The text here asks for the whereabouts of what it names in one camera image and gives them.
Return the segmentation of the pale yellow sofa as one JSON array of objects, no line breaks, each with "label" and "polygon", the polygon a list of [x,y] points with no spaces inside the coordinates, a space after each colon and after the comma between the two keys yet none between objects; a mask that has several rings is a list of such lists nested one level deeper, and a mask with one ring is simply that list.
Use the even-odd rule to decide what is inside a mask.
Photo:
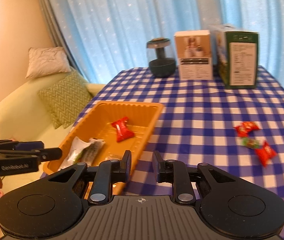
[{"label": "pale yellow sofa", "polygon": [[42,141],[45,147],[57,147],[73,127],[54,128],[38,91],[65,78],[67,73],[27,81],[0,102],[0,139]]}]

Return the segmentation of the white beige product box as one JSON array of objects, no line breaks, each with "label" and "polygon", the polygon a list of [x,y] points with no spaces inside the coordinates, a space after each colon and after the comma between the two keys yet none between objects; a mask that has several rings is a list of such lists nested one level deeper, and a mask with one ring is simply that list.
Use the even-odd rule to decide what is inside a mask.
[{"label": "white beige product box", "polygon": [[177,31],[174,41],[180,79],[212,80],[210,31]]}]

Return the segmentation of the green chevron cushion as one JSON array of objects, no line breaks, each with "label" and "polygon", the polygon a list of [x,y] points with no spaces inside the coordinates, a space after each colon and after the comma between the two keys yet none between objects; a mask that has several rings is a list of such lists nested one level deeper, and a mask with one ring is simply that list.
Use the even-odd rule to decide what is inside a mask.
[{"label": "green chevron cushion", "polygon": [[38,91],[55,129],[72,125],[93,96],[82,76],[73,70],[53,85]]}]

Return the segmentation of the grey seaweed snack packet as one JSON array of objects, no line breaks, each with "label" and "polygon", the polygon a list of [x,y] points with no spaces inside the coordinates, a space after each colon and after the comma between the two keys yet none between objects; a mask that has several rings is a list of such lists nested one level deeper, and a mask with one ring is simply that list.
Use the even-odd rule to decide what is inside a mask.
[{"label": "grey seaweed snack packet", "polygon": [[105,141],[103,139],[90,138],[89,145],[80,153],[79,162],[86,163],[89,167],[91,167],[94,159],[103,148],[104,144]]}]

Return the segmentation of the blue white checkered tablecloth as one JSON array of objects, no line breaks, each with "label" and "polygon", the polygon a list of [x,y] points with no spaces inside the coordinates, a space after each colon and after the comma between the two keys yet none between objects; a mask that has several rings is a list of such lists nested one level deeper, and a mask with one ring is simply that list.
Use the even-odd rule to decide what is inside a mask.
[{"label": "blue white checkered tablecloth", "polygon": [[[273,191],[284,200],[284,89],[263,68],[255,89],[224,87],[221,79],[181,81],[178,74],[155,78],[146,68],[132,68],[114,77],[82,111],[99,101],[139,101],[163,104],[162,114],[135,168],[125,194],[159,195],[171,192],[158,184],[152,153],[195,166],[205,162]],[[251,136],[267,141],[277,155],[263,167],[251,149],[242,145],[235,126],[253,121]]]}]

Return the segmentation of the light blue star curtain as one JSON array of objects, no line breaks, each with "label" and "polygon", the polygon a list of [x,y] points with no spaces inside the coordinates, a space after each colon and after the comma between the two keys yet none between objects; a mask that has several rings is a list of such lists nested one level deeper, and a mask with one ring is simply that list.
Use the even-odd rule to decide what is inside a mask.
[{"label": "light blue star curtain", "polygon": [[259,64],[284,87],[284,0],[40,0],[51,39],[91,83],[146,67],[146,43],[231,24],[259,33]]}]

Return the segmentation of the white cushion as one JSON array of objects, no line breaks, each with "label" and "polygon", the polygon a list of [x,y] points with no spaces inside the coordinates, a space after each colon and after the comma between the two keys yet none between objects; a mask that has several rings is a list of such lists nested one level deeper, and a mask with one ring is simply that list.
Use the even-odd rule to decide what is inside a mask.
[{"label": "white cushion", "polygon": [[71,66],[63,47],[29,49],[27,79],[68,72]]}]

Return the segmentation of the orange plastic tray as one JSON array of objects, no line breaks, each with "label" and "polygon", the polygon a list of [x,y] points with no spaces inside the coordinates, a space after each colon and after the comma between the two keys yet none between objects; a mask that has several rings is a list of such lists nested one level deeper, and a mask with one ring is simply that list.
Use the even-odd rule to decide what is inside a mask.
[{"label": "orange plastic tray", "polygon": [[[117,102],[100,101],[71,129],[61,142],[59,148],[62,157],[58,160],[44,163],[43,172],[50,175],[57,172],[66,158],[75,137],[87,142],[90,138],[103,139],[105,144],[94,159],[97,166],[109,154],[123,156],[125,150],[132,153],[131,173],[137,166],[139,158],[145,149],[155,124],[161,115],[163,104],[149,102]],[[117,130],[111,126],[123,117],[128,117],[127,127],[134,132],[134,137],[117,142]]]}]

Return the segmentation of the red cartoon candy packet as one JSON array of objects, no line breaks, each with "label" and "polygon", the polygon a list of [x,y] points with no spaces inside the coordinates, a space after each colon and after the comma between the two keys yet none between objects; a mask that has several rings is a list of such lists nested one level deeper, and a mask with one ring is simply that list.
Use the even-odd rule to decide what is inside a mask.
[{"label": "red cartoon candy packet", "polygon": [[237,135],[241,138],[247,137],[250,132],[259,130],[259,126],[253,121],[244,121],[234,127]]}]

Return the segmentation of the red square snack packet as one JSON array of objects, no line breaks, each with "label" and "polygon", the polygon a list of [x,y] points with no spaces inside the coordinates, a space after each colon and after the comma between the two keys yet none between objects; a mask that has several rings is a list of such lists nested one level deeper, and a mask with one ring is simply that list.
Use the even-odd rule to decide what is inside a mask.
[{"label": "red square snack packet", "polygon": [[266,140],[264,141],[262,147],[256,148],[254,151],[259,159],[260,164],[263,167],[266,167],[268,161],[273,159],[277,155],[276,151],[269,145]]}]

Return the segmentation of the green small candy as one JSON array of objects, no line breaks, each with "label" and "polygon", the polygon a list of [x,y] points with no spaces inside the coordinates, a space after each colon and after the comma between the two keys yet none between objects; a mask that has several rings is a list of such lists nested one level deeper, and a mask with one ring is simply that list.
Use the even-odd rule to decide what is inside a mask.
[{"label": "green small candy", "polygon": [[243,137],[242,138],[242,145],[250,148],[250,149],[257,149],[260,148],[261,144],[258,140],[252,139],[250,137]]}]

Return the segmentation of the large red snack packet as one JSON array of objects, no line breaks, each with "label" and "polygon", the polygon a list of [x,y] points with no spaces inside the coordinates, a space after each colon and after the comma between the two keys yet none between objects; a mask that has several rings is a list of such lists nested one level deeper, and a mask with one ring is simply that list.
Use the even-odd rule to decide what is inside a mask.
[{"label": "large red snack packet", "polygon": [[127,127],[128,117],[125,116],[115,122],[111,126],[117,130],[117,142],[121,142],[134,137],[134,132]]}]

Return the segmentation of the green carton box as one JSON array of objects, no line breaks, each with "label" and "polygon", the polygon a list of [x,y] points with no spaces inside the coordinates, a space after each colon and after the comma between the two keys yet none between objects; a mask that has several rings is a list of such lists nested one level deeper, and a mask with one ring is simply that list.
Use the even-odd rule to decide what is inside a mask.
[{"label": "green carton box", "polygon": [[259,34],[231,24],[211,24],[217,72],[227,89],[255,88]]}]

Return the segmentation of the long green white snack packet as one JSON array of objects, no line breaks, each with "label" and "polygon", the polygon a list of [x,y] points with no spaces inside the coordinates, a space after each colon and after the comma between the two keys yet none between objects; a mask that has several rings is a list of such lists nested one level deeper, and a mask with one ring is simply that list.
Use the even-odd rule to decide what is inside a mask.
[{"label": "long green white snack packet", "polygon": [[75,137],[71,144],[68,155],[66,156],[58,170],[64,169],[76,163],[79,157],[81,157],[81,152],[90,145],[91,142],[85,142],[82,141],[79,137]]}]

